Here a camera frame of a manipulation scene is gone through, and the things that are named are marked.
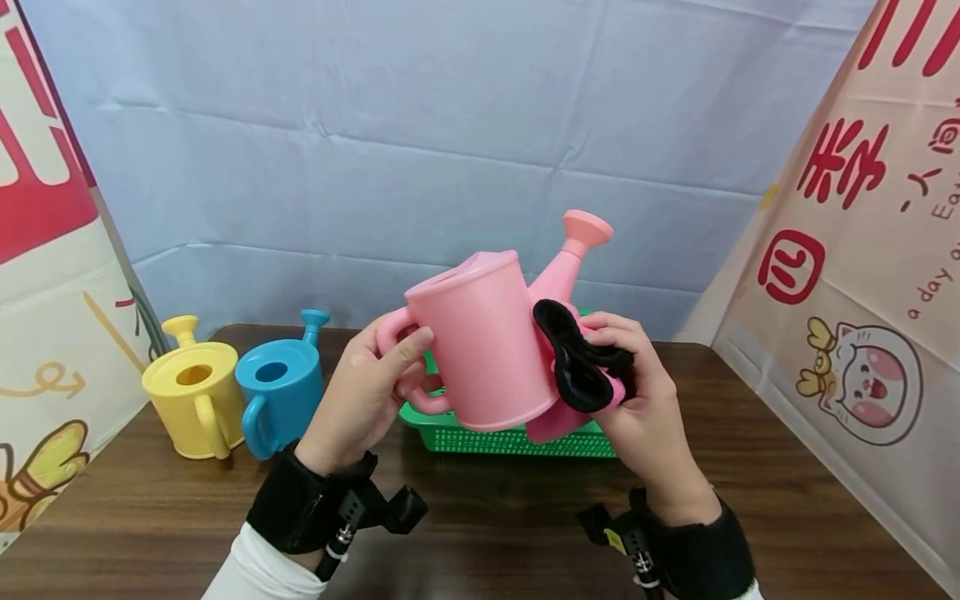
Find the banner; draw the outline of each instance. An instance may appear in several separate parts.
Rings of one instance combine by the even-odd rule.
[[[0,552],[139,411],[140,374],[162,352],[71,140],[17,6],[0,0]]]
[[[685,332],[729,299],[716,350],[954,595],[958,42],[958,0],[876,7]]]

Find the yellow watering can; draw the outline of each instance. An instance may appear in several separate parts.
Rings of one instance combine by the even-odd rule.
[[[197,343],[199,320],[182,315],[160,328],[177,338],[179,348],[154,361],[140,384],[184,458],[226,459],[243,443],[243,392],[233,377],[237,351],[220,342]]]

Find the blue spout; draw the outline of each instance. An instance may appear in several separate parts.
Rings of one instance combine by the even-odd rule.
[[[323,310],[305,308],[301,310],[300,318],[306,325],[306,331],[303,332],[303,341],[316,348],[320,339],[320,328],[330,321],[329,313],[325,313]]]

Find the wrist strap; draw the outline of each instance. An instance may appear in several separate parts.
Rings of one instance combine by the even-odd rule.
[[[377,463],[368,451],[360,462],[321,477],[297,459],[296,445],[279,454],[247,513],[256,533],[284,554],[323,549],[342,524],[337,511],[347,492],[368,481]]]
[[[646,490],[631,490],[630,505],[650,542],[661,582],[680,600],[731,600],[756,579],[740,521],[719,495],[723,513],[709,525],[666,526],[647,506]]]

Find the cartoon cat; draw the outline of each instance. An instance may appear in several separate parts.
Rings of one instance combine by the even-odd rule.
[[[797,392],[818,397],[820,408],[867,444],[896,444],[920,414],[924,381],[920,357],[898,332],[879,325],[806,323],[815,348],[813,369],[802,369]]]

